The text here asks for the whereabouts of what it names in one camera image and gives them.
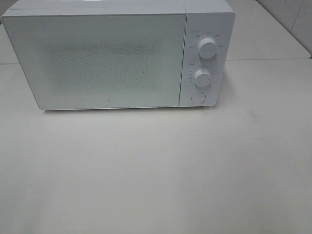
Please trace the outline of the round white door button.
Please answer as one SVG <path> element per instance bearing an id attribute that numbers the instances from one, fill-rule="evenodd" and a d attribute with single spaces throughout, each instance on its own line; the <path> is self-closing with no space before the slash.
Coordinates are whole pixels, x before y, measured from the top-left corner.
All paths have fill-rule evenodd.
<path id="1" fill-rule="evenodd" d="M 191 101 L 194 104 L 203 104 L 205 102 L 206 95 L 203 92 L 196 92 L 192 94 Z"/>

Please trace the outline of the white timer knob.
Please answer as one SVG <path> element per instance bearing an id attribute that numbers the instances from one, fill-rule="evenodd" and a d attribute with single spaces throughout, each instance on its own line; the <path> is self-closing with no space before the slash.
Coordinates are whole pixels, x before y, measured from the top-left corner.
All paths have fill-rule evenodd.
<path id="1" fill-rule="evenodd" d="M 211 84 L 212 73 L 209 70 L 201 69 L 194 73 L 194 82 L 197 87 L 206 87 Z"/>

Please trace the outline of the white microwave door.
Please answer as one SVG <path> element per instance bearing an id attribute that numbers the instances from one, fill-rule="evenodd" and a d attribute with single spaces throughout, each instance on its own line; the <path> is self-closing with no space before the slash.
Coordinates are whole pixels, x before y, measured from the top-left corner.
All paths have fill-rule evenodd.
<path id="1" fill-rule="evenodd" d="M 4 17 L 42 110 L 175 107 L 186 16 Z"/>

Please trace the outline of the upper white power knob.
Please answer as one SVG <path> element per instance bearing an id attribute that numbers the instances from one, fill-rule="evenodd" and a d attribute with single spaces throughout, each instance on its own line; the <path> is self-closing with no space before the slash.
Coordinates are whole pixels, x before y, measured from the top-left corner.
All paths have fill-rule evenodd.
<path id="1" fill-rule="evenodd" d="M 218 43 L 215 38 L 201 39 L 197 44 L 198 54 L 203 59 L 210 59 L 217 53 Z"/>

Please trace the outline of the white microwave oven body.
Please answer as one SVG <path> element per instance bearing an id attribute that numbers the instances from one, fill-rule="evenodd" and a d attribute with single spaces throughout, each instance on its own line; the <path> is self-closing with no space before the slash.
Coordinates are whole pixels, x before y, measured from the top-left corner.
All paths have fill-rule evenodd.
<path id="1" fill-rule="evenodd" d="M 173 14 L 186 16 L 180 97 L 175 107 L 215 106 L 235 20 L 235 13 L 224 0 L 19 0 L 5 11 L 1 22 L 4 26 L 4 17 Z M 212 58 L 204 59 L 197 44 L 207 37 L 215 38 L 218 48 Z M 213 75 L 209 86 L 195 85 L 194 73 L 201 69 Z M 203 104 L 191 101 L 196 92 L 206 95 Z"/>

